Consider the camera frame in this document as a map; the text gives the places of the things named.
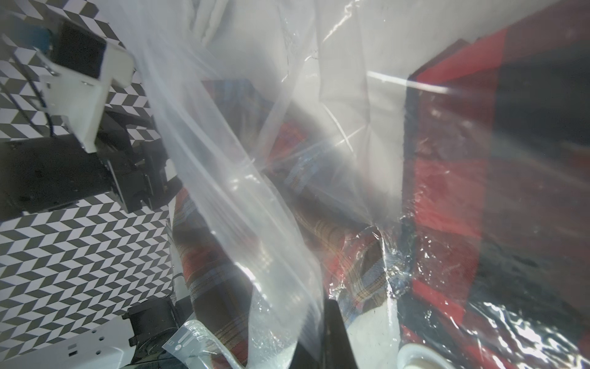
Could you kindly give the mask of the clear vacuum bag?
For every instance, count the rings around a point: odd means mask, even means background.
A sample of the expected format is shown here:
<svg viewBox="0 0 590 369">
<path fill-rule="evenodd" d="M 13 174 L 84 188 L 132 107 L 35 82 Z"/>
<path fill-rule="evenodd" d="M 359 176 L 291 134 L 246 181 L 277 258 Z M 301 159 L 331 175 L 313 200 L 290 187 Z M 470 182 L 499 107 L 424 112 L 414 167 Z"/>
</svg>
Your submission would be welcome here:
<svg viewBox="0 0 590 369">
<path fill-rule="evenodd" d="M 587 1 L 101 1 L 190 368 L 587 368 Z"/>
</svg>

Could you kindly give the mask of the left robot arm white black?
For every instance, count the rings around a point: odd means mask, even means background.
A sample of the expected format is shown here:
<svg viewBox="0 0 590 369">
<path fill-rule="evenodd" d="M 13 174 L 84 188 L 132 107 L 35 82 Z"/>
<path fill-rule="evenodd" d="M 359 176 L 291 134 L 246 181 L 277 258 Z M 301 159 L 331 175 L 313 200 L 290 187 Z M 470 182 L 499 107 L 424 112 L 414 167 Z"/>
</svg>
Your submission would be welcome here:
<svg viewBox="0 0 590 369">
<path fill-rule="evenodd" d="M 159 141 L 1 145 L 1 366 L 178 368 L 168 179 Z"/>
</svg>

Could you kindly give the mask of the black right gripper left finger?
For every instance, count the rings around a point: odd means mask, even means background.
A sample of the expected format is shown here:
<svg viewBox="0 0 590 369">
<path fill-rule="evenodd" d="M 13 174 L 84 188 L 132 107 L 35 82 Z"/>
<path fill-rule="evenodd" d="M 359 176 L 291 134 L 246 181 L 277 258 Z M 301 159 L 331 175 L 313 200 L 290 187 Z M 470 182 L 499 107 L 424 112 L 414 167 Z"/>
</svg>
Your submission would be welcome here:
<svg viewBox="0 0 590 369">
<path fill-rule="evenodd" d="M 290 363 L 290 369 L 320 369 L 320 367 L 321 363 L 304 346 L 297 344 Z"/>
</svg>

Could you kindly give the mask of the red black checked shirt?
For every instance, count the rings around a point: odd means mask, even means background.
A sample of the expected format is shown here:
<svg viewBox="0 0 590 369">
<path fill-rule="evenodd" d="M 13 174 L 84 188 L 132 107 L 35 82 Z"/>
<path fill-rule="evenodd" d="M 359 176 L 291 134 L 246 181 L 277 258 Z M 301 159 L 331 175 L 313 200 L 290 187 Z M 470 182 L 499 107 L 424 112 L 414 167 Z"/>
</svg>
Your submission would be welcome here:
<svg viewBox="0 0 590 369">
<path fill-rule="evenodd" d="M 410 80 L 401 341 L 457 368 L 589 366 L 589 4 L 559 1 Z"/>
</svg>

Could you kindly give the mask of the multicolour plaid shirt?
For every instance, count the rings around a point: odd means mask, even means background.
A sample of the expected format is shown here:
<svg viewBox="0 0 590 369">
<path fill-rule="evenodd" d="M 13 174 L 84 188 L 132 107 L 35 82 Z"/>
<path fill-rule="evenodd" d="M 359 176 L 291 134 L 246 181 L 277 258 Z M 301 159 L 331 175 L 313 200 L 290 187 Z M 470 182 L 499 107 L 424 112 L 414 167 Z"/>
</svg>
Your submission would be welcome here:
<svg viewBox="0 0 590 369">
<path fill-rule="evenodd" d="M 390 201 L 344 142 L 244 79 L 200 78 L 172 111 L 184 183 L 173 236 L 195 310 L 175 354 L 207 368 L 321 363 L 335 300 L 358 368 L 394 368 L 403 263 Z"/>
</svg>

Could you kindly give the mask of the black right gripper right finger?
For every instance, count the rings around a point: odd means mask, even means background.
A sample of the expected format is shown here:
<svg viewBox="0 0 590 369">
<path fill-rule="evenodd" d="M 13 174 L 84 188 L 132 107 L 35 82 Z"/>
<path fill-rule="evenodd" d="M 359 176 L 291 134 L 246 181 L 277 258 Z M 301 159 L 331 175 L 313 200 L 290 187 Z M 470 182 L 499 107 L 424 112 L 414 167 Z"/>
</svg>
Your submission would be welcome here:
<svg viewBox="0 0 590 369">
<path fill-rule="evenodd" d="M 322 368 L 358 369 L 340 307 L 332 299 L 324 303 Z"/>
</svg>

